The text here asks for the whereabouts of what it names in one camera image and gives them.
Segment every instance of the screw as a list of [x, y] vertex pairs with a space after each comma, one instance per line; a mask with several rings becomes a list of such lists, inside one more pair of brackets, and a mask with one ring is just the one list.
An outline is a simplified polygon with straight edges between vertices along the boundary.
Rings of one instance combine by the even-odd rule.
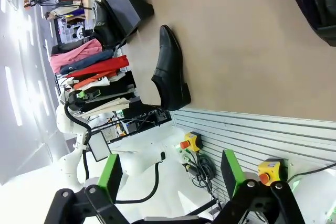
[[247, 186], [248, 186], [248, 187], [254, 187], [254, 185], [255, 185], [255, 184], [254, 184], [253, 181], [250, 181], [249, 183], [247, 183]]
[[275, 185], [275, 188], [277, 188], [277, 189], [282, 189], [282, 184], [277, 183], [277, 184]]

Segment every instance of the grooved metal panel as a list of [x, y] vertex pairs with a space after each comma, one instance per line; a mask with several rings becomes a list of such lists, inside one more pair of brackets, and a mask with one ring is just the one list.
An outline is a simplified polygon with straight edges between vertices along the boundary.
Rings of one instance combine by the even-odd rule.
[[[293, 174], [336, 162], [336, 122], [194, 109], [171, 114], [175, 126], [202, 135], [201, 152], [216, 165], [213, 185], [223, 202], [229, 199], [220, 172], [223, 149], [233, 150], [243, 171], [251, 173], [271, 157], [287, 159], [293, 166], [301, 162], [303, 170]], [[262, 223], [254, 214], [249, 219]]]

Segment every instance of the ceiling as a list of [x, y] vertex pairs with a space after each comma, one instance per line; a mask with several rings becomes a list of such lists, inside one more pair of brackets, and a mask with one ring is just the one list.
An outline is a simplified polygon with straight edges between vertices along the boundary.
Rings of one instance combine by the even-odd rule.
[[56, 39], [40, 7], [24, 10], [23, 2], [18, 0], [17, 11], [7, 2], [0, 10], [0, 184], [68, 153], [56, 127], [58, 102], [46, 49], [51, 51]]

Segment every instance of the red button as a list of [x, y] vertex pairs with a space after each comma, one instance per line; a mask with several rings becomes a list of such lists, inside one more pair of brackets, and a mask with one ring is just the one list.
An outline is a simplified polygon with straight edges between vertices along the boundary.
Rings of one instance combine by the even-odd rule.
[[183, 142], [181, 142], [180, 143], [180, 147], [181, 147], [181, 149], [186, 149], [187, 147], [189, 147], [190, 146], [190, 143], [189, 143], [189, 141], [183, 141]]
[[265, 185], [269, 182], [270, 177], [267, 173], [262, 173], [259, 175], [260, 181]]

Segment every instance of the pink cloth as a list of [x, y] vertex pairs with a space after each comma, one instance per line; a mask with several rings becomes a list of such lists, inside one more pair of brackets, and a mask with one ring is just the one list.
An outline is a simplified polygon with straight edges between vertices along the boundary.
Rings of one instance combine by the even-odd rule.
[[96, 39], [93, 39], [65, 54], [52, 55], [50, 57], [50, 65], [54, 73], [59, 73], [62, 66], [88, 58], [101, 51], [101, 44]]

